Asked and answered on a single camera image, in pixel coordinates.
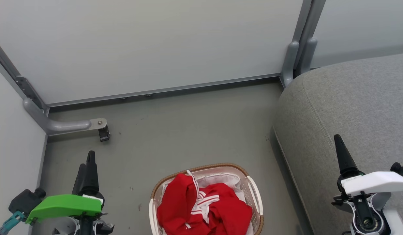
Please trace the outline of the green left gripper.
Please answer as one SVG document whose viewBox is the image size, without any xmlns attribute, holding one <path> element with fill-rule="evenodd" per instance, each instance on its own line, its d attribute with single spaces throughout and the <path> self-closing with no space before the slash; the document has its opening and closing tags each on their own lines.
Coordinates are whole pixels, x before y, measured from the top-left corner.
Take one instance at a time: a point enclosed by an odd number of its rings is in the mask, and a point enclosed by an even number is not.
<svg viewBox="0 0 403 235">
<path fill-rule="evenodd" d="M 90 150 L 86 162 L 79 166 L 72 194 L 45 198 L 29 213 L 25 223 L 30 225 L 59 217 L 95 217 L 102 212 L 103 199 L 100 198 L 103 195 L 99 192 L 96 154 Z"/>
</svg>

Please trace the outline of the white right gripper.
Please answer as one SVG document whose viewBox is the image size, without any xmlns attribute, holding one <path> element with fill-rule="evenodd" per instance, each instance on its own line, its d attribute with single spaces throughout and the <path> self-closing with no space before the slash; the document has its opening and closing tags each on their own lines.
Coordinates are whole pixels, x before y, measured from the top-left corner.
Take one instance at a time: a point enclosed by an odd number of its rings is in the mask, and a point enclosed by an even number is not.
<svg viewBox="0 0 403 235">
<path fill-rule="evenodd" d="M 346 195 L 358 196 L 365 194 L 400 192 L 403 191 L 403 176 L 396 172 L 372 172 L 364 175 L 357 168 L 348 148 L 339 134 L 333 137 L 338 166 L 340 171 L 341 186 Z"/>
</svg>

